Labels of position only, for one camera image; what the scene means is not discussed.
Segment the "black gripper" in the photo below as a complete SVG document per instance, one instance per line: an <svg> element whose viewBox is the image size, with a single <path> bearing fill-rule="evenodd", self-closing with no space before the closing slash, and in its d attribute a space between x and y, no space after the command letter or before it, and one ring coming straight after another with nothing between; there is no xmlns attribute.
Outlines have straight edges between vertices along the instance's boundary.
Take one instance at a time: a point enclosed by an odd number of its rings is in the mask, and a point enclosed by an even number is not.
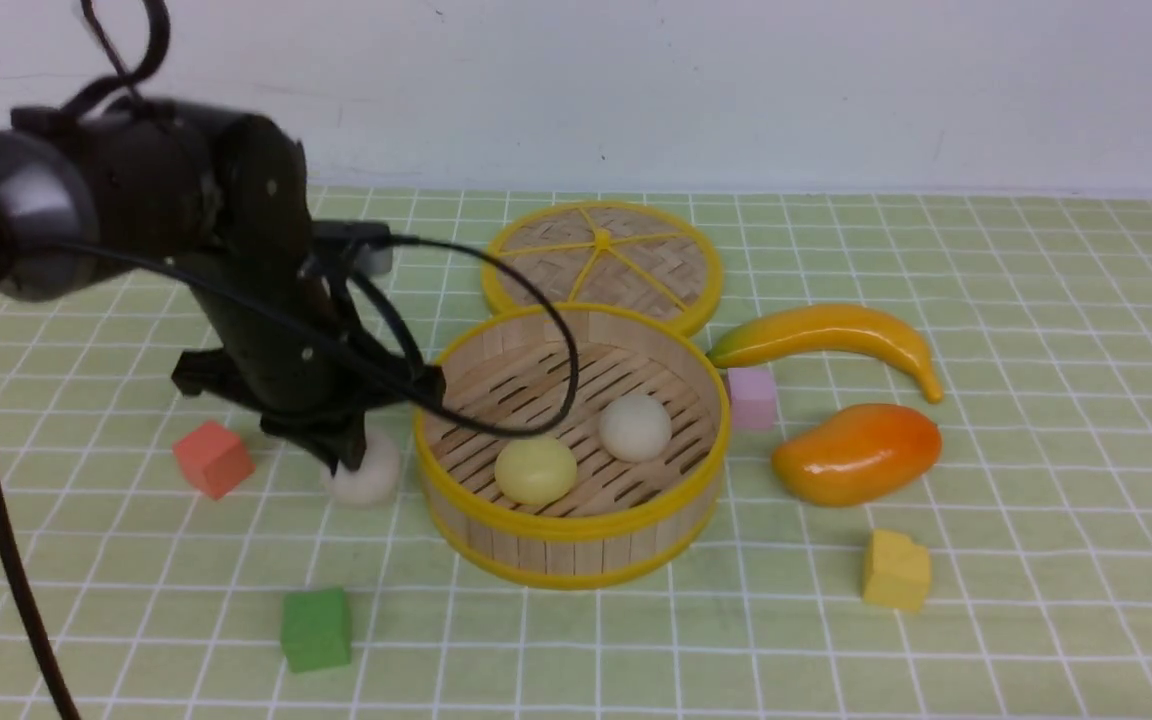
<svg viewBox="0 0 1152 720"><path fill-rule="evenodd" d="M442 400L442 370L365 340L361 325L329 300L320 281L300 276L314 222L306 209L305 156L298 143L273 120L242 111L183 111L180 120L207 141L220 191L210 245L180 258L180 268L333 340L348 340L385 372ZM356 372L316 350L266 314L215 293L195 291L195 297L229 363L214 374L207 356L184 356L179 369L187 378L259 414L266 433L306 450L329 473L361 469L369 447L365 414L397 404L397 392L371 372Z"/></svg>

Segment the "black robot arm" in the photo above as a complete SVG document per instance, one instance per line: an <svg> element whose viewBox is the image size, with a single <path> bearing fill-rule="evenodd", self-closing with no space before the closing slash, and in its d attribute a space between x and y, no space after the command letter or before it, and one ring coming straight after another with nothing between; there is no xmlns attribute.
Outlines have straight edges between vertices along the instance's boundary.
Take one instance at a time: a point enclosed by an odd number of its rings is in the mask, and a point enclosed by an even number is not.
<svg viewBox="0 0 1152 720"><path fill-rule="evenodd" d="M344 288L392 238L312 219L305 151L260 115L120 100L83 120L17 108L0 129L0 291L50 302L137 266L183 273L220 344L180 355L174 386L259 414L332 470L361 467L367 411L442 404L442 369L372 338Z"/></svg>

